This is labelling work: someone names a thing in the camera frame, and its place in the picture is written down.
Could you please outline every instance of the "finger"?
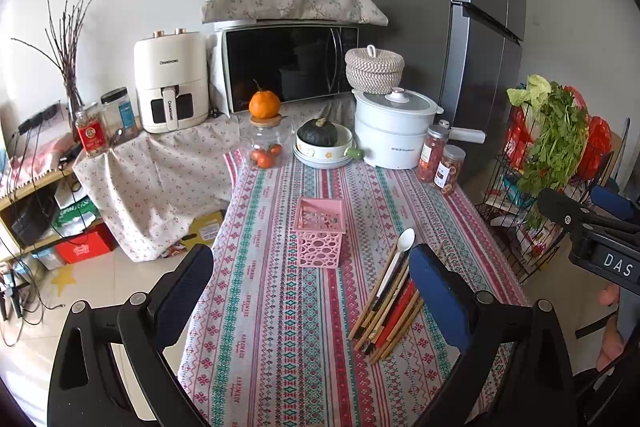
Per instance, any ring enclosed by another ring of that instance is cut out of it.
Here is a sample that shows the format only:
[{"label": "finger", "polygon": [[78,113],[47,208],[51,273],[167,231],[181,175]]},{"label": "finger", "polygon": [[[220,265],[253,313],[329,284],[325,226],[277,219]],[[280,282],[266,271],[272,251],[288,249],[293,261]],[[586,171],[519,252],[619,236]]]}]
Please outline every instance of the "finger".
[{"label": "finger", "polygon": [[622,342],[622,337],[618,333],[618,318],[613,315],[609,317],[607,325],[604,328],[604,335],[602,336],[602,350],[610,360],[614,360],[622,354],[625,349],[625,344]]},{"label": "finger", "polygon": [[601,306],[611,306],[620,300],[620,286],[609,283],[607,287],[600,292],[598,301]]},{"label": "finger", "polygon": [[609,365],[611,359],[606,355],[606,353],[601,349],[598,358],[596,359],[596,369],[598,371],[602,371],[607,365]]}]

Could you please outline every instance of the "wooden shelf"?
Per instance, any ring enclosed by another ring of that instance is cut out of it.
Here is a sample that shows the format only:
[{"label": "wooden shelf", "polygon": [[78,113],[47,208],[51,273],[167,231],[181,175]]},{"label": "wooden shelf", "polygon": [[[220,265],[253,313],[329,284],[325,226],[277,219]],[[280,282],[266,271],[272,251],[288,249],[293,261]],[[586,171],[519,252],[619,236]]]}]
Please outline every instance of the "wooden shelf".
[{"label": "wooden shelf", "polygon": [[[33,245],[29,245],[27,248],[23,248],[21,254],[15,253],[14,255],[16,257],[20,257],[21,255],[31,253],[36,250],[43,250],[46,247],[51,247],[58,243],[68,241],[69,239],[81,237],[81,235],[85,234],[88,230],[91,230],[93,227],[97,227],[98,225],[100,225],[100,223],[104,223],[104,221],[102,220],[102,218],[98,217],[82,232],[77,233],[76,235],[69,235],[67,237],[60,237],[57,233],[54,232],[51,235],[47,235],[47,237],[43,237],[42,239],[37,240],[35,243],[33,243]],[[2,263],[2,261],[10,261],[12,259],[13,257],[11,256],[11,254],[7,254],[0,259],[0,263]]]},{"label": "wooden shelf", "polygon": [[13,201],[21,200],[22,198],[29,196],[29,194],[33,194],[38,188],[46,187],[49,184],[61,180],[64,176],[73,174],[74,164],[75,161],[68,163],[68,165],[66,165],[66,167],[62,170],[47,172],[47,174],[45,174],[42,178],[38,178],[35,181],[35,184],[33,183],[33,181],[30,181],[24,187],[18,188],[15,191],[15,195],[12,191],[10,195],[7,195],[4,198],[0,199],[0,210],[4,210],[5,208],[11,206],[13,204]]}]

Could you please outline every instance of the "striped tablecloth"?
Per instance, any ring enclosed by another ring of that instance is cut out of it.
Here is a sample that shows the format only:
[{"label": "striped tablecloth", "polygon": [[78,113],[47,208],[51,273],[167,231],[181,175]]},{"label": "striped tablecloth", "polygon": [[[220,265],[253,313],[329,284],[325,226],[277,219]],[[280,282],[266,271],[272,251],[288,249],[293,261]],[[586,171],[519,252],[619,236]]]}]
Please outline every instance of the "striped tablecloth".
[{"label": "striped tablecloth", "polygon": [[[505,303],[524,294],[458,188],[444,198],[413,171],[352,162],[319,171],[295,160],[242,168],[194,310],[178,378],[214,426],[411,425],[458,352],[423,309],[391,357],[369,365],[346,340],[399,233],[442,245],[447,265]],[[291,230],[300,196],[344,198],[340,267],[299,268]],[[477,408],[495,394],[501,349]]]}]

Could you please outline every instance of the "spice jar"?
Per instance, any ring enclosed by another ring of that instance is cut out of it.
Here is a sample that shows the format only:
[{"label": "spice jar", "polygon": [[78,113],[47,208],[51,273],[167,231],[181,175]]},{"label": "spice jar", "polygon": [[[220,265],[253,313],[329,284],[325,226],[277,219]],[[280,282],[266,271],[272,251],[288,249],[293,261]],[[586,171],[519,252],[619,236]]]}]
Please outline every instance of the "spice jar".
[{"label": "spice jar", "polygon": [[104,123],[112,146],[126,142],[138,135],[129,92],[126,87],[113,89],[100,97]]},{"label": "spice jar", "polygon": [[449,129],[442,125],[432,124],[424,138],[420,161],[415,175],[421,182],[431,183],[438,169],[442,150],[449,139]]},{"label": "spice jar", "polygon": [[443,194],[448,194],[456,186],[460,169],[465,161],[465,152],[455,145],[446,145],[433,179]]},{"label": "spice jar", "polygon": [[104,129],[102,114],[98,103],[85,105],[76,112],[76,127],[80,135],[82,147],[89,158],[109,150],[107,133]]},{"label": "spice jar", "polygon": [[288,163],[293,136],[290,119],[280,114],[266,119],[252,116],[250,123],[251,126],[242,134],[244,159],[260,169]]}]

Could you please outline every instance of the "bowl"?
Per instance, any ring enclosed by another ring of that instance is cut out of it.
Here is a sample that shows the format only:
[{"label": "bowl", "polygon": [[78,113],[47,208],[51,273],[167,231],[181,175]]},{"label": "bowl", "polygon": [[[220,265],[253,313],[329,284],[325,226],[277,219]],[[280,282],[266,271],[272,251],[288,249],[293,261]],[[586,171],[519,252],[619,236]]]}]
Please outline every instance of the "bowl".
[{"label": "bowl", "polygon": [[316,160],[314,158],[309,158],[309,156],[303,155],[300,151],[298,151],[298,149],[293,149],[293,154],[307,167],[322,170],[331,170],[337,169],[338,167],[344,167],[352,160],[350,156],[343,156],[342,158],[334,160]]},{"label": "bowl", "polygon": [[298,131],[296,131],[296,149],[297,152],[314,161],[334,161],[337,158],[345,158],[344,152],[353,147],[353,135],[351,131],[339,123],[334,123],[335,130],[338,132],[338,145],[334,147],[319,147],[311,145],[300,139]]}]

